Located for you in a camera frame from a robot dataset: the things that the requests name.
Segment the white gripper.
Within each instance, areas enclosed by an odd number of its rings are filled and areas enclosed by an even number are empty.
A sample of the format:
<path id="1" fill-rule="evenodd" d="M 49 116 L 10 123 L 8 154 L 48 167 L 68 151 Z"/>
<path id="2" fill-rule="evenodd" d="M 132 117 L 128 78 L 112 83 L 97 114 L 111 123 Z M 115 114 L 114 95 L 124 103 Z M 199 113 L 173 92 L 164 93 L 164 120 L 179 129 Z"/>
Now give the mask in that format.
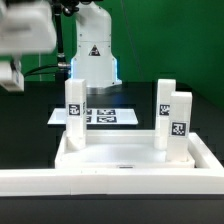
<path id="1" fill-rule="evenodd" d="M 47 1 L 6 5 L 0 0 L 0 55 L 52 52 L 56 31 Z"/>

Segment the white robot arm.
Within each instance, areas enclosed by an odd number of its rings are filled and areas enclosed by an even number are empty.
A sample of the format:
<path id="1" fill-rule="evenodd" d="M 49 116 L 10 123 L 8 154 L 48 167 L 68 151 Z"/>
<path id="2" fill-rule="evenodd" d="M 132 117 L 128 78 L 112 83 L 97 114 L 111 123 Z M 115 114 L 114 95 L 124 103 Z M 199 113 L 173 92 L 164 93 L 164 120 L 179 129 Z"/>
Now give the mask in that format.
<path id="1" fill-rule="evenodd" d="M 117 86 L 117 60 L 111 52 L 111 16 L 103 0 L 0 0 L 0 86 L 10 92 L 24 89 L 21 57 L 58 51 L 56 67 L 87 81 L 89 93 Z M 76 19 L 77 52 L 65 61 L 60 17 Z"/>

